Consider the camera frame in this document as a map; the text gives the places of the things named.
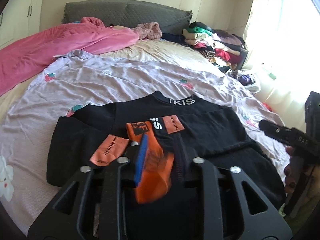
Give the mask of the right hand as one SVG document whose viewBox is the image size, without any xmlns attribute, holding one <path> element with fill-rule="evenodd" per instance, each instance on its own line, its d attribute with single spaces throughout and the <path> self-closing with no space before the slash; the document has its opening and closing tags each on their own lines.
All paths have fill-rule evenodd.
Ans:
<svg viewBox="0 0 320 240">
<path fill-rule="evenodd" d="M 286 153 L 290 156 L 290 162 L 284 168 L 285 174 L 285 193 L 292 194 L 296 188 L 296 180 L 292 175 L 292 168 L 291 168 L 291 157 L 295 151 L 295 149 L 291 146 L 286 147 Z"/>
</svg>

